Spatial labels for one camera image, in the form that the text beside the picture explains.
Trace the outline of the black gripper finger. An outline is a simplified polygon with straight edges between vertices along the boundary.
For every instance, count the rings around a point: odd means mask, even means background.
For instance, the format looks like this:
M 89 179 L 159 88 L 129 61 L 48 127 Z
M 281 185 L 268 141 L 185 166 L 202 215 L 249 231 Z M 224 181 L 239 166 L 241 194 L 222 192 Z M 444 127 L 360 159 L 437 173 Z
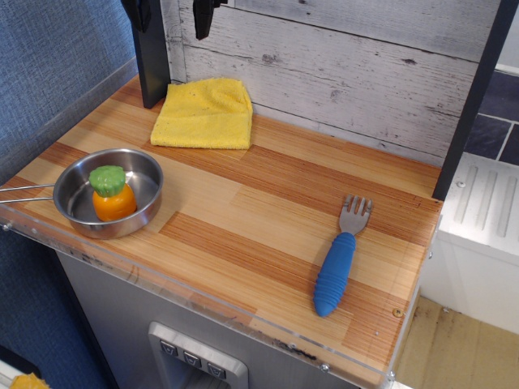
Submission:
M 214 10 L 220 7 L 221 0 L 194 0 L 193 14 L 195 21 L 195 36 L 197 40 L 208 37 Z
M 122 0 L 121 4 L 131 25 L 138 32 L 146 32 L 151 20 L 151 5 L 149 0 Z

